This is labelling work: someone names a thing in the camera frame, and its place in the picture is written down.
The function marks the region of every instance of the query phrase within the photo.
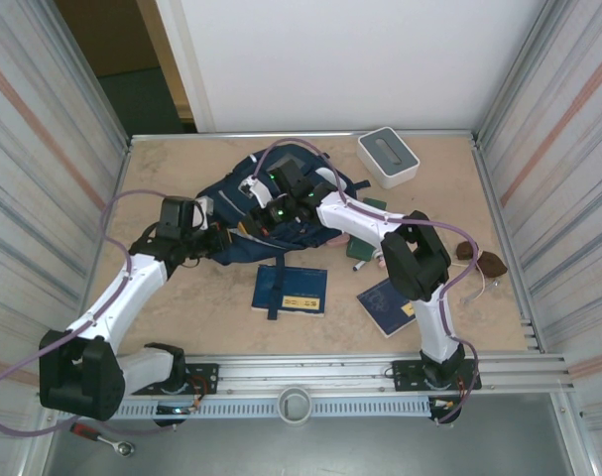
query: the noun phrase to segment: wooden tabletop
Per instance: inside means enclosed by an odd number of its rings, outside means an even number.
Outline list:
[[[431,220],[463,228],[479,246],[502,256],[481,182],[467,138],[407,136],[420,158],[417,176],[390,190],[378,186],[355,153],[355,137],[316,138],[311,141],[327,152],[335,165],[354,181],[369,179],[360,191],[388,203],[392,212],[423,211]],[[123,190],[151,188],[167,194],[195,196],[214,183],[248,154],[265,149],[267,138],[174,138],[136,142]],[[157,221],[160,201],[152,196],[126,197],[118,204],[110,233],[127,246]],[[438,230],[449,254],[463,241]],[[94,280],[96,298],[113,280],[123,259],[105,246]],[[356,296],[386,279],[386,271],[370,263],[353,273],[355,260],[344,248],[308,249],[286,255],[288,266],[328,271],[324,317],[280,314],[268,321],[264,312],[251,309],[258,264],[223,267],[202,260],[195,269],[179,268],[144,306],[120,346],[120,353],[139,350],[156,341],[182,347],[188,354],[313,354],[384,353],[420,350],[417,323],[386,338],[363,310]],[[451,266],[450,275],[461,268]],[[456,332],[478,350],[526,350],[512,287],[502,284],[475,302],[462,297],[481,289],[481,277],[472,272],[449,292]]]

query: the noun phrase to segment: green notebook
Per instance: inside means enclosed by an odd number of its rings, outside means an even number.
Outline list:
[[[367,205],[374,206],[379,210],[387,209],[386,201],[376,200],[374,198],[363,198],[362,202],[366,203]],[[360,238],[356,238],[355,236],[351,237],[349,244],[347,245],[347,256],[358,261],[371,261],[374,251],[376,251],[376,249],[373,247],[373,245],[370,245],[366,241],[362,241]]]

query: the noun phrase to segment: blue booklet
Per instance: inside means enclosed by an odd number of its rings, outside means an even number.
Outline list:
[[[388,279],[358,295],[358,300],[385,337],[391,337],[416,320],[411,302],[398,293]]]
[[[270,292],[276,275],[276,267],[259,265],[254,296],[252,297],[253,309],[268,310]],[[286,266],[279,312],[302,312],[313,315],[324,315],[326,294],[326,270]]]

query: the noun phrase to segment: yellow label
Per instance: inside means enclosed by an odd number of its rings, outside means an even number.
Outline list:
[[[283,296],[283,307],[293,307],[294,309],[320,310],[320,298]]]
[[[416,313],[416,310],[413,309],[413,305],[410,302],[404,304],[402,306],[402,310],[404,311],[404,314],[406,314],[408,317],[412,317]]]

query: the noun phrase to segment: navy blue backpack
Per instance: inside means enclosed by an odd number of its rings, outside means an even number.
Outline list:
[[[268,311],[268,319],[276,320],[277,308],[282,297],[281,288],[285,271],[285,254],[288,251],[318,247],[335,238],[341,232],[302,221],[280,223],[267,238],[249,236],[237,229],[237,225],[244,215],[255,206],[259,206],[259,202],[255,197],[248,198],[239,189],[239,183],[254,173],[256,164],[264,152],[251,154],[239,162],[230,174],[202,190],[197,197],[208,196],[212,198],[214,205],[210,221],[218,221],[221,225],[226,226],[232,237],[232,244],[222,252],[210,256],[212,260],[221,265],[229,265],[231,263],[254,263],[268,258],[276,258],[277,278],[270,294],[270,309]],[[316,172],[317,169],[328,169],[329,167],[321,156],[296,144],[278,146],[270,151],[258,174],[258,179],[269,189],[272,198],[279,196],[281,191],[268,171],[287,160],[294,160],[301,169],[301,173],[308,177],[314,186],[327,181]],[[345,193],[353,198],[356,197],[356,190],[370,185],[368,180],[353,183],[343,173],[338,172],[338,174],[346,183]]]

